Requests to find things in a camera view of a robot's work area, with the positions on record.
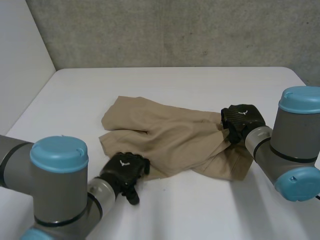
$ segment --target gray wall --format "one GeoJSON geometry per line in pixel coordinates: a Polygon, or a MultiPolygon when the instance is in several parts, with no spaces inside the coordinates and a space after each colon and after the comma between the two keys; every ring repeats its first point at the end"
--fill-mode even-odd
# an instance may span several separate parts
{"type": "Polygon", "coordinates": [[[26,2],[57,70],[283,66],[320,86],[320,0],[26,2]]]}

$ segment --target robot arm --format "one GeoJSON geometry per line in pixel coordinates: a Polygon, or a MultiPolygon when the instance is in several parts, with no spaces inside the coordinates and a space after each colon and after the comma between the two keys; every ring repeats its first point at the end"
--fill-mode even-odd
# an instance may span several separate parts
{"type": "Polygon", "coordinates": [[[33,197],[35,224],[21,239],[85,239],[113,207],[119,193],[136,205],[137,179],[150,162],[117,153],[87,183],[87,146],[52,136],[35,144],[0,135],[0,185],[33,197]]]}
{"type": "Polygon", "coordinates": [[[256,163],[285,199],[306,201],[320,193],[320,170],[315,168],[320,151],[320,87],[286,89],[273,130],[252,105],[223,109],[222,122],[230,130],[230,141],[244,140],[256,163]]]}

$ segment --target tabletop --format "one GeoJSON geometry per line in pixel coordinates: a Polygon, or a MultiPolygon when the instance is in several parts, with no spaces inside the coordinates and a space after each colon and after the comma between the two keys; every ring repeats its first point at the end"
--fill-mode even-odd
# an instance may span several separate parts
{"type": "MultiPolygon", "coordinates": [[[[30,142],[73,136],[88,146],[88,180],[108,161],[99,142],[101,119],[118,96],[201,111],[253,104],[273,127],[284,89],[303,86],[284,67],[79,68],[57,71],[7,136],[30,142]]],[[[320,202],[282,198],[253,162],[244,181],[209,178],[191,170],[140,182],[140,204],[119,196],[87,239],[318,240],[320,202]]],[[[0,189],[1,239],[33,224],[32,198],[0,189]]]]}

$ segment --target blue joint cap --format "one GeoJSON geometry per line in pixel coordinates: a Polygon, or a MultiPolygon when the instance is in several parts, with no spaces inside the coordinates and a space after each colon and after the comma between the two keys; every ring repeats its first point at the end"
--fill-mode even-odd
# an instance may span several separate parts
{"type": "Polygon", "coordinates": [[[28,229],[20,240],[54,240],[54,238],[37,228],[28,229]]]}
{"type": "Polygon", "coordinates": [[[293,114],[320,113],[320,87],[293,86],[283,91],[279,108],[293,114]]]}
{"type": "Polygon", "coordinates": [[[30,158],[38,168],[57,174],[80,171],[89,162],[85,142],[71,136],[50,136],[37,141],[30,158]]]}
{"type": "Polygon", "coordinates": [[[320,170],[313,166],[292,169],[282,174],[274,187],[292,202],[312,199],[320,193],[320,170]]]}

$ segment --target beige fabric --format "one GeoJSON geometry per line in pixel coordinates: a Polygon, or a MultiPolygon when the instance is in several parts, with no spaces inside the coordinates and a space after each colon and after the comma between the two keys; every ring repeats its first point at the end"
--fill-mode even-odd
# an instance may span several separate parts
{"type": "Polygon", "coordinates": [[[143,97],[119,96],[102,118],[104,153],[132,152],[148,158],[148,179],[192,169],[226,180],[243,180],[252,157],[226,140],[220,113],[166,106],[143,97]]]}

